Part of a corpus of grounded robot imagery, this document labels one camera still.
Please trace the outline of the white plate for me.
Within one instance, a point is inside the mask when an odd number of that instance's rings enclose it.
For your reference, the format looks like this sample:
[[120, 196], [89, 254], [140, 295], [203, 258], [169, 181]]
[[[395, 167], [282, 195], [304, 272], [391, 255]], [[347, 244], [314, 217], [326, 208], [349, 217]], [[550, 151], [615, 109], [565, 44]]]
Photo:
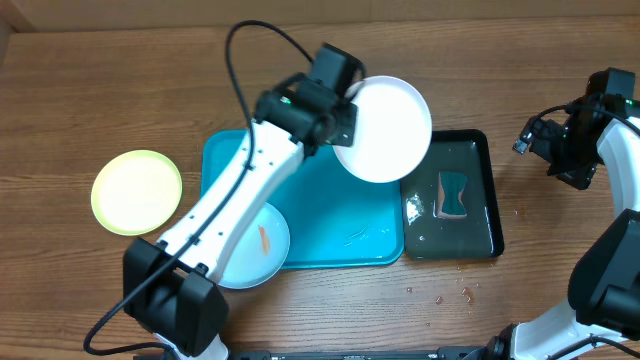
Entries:
[[372, 76], [347, 93], [358, 107], [353, 144], [336, 146], [342, 166], [370, 183], [388, 183], [410, 174], [423, 160], [432, 138], [426, 100], [408, 82]]

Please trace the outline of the yellow-green plate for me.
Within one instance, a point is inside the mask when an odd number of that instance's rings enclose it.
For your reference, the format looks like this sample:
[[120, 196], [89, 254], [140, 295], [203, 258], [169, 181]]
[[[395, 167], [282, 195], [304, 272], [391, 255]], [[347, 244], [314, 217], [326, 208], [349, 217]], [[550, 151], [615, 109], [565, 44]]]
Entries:
[[182, 178], [165, 155], [133, 150], [109, 161], [91, 190], [91, 209], [108, 231], [135, 236], [151, 232], [176, 211]]

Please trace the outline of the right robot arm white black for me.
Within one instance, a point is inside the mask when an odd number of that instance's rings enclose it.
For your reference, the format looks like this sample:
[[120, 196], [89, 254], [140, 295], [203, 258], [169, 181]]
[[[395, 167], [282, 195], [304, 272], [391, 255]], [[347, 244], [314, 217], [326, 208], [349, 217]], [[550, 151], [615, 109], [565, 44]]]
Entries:
[[632, 357], [627, 341], [639, 338], [639, 104], [596, 92], [563, 106], [569, 118], [555, 130], [532, 117], [515, 151], [550, 144], [543, 155], [554, 173], [584, 164], [608, 170], [615, 219], [574, 267], [568, 297], [536, 319], [511, 324], [471, 359], [575, 359], [601, 345]]

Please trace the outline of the sponge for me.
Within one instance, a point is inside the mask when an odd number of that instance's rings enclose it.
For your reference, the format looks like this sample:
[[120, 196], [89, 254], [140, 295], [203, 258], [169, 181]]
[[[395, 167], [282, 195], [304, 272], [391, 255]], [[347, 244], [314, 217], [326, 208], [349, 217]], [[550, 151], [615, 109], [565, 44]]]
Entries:
[[441, 219], [463, 219], [467, 216], [462, 202], [467, 183], [463, 173], [442, 171], [438, 177], [436, 217]]

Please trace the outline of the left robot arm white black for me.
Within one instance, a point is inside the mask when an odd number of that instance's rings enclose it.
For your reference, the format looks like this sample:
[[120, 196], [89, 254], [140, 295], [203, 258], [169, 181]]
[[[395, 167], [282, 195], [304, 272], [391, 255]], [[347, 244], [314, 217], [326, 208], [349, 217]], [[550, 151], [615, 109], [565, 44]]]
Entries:
[[229, 307], [217, 284], [271, 194], [323, 145], [353, 142], [361, 89], [298, 73], [259, 97], [237, 153], [196, 205], [154, 244], [123, 256], [120, 309], [157, 336], [163, 359], [219, 359]]

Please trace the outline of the light blue plate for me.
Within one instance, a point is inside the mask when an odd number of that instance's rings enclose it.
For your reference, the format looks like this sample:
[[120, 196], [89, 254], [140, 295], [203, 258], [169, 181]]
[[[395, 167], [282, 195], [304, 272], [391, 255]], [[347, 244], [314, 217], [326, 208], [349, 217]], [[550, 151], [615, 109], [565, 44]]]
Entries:
[[289, 248], [285, 218], [266, 203], [238, 242], [219, 285], [242, 290], [268, 281], [284, 264]]

